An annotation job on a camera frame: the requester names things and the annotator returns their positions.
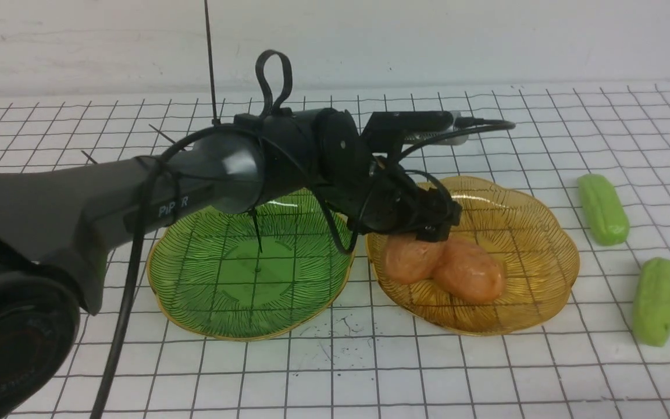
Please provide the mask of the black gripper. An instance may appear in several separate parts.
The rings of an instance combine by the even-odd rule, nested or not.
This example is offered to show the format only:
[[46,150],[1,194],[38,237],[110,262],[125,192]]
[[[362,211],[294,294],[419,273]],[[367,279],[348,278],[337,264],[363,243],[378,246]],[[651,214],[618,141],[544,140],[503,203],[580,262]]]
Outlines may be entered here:
[[359,234],[414,233],[423,242],[446,241],[460,224],[462,206],[446,201],[436,189],[421,189],[404,170],[386,169],[383,162],[319,157],[312,164],[312,191]]

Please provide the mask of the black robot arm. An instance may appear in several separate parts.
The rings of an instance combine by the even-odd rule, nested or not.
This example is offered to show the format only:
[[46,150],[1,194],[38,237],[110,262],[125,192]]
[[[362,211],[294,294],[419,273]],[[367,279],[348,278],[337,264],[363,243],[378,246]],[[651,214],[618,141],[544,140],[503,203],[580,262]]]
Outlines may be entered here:
[[100,311],[109,252],[191,213],[245,214],[306,188],[358,234],[447,231],[457,205],[398,165],[425,133],[457,134],[455,115],[375,112],[359,133],[346,111],[278,109],[192,133],[169,158],[0,174],[0,418],[64,363],[80,310]]

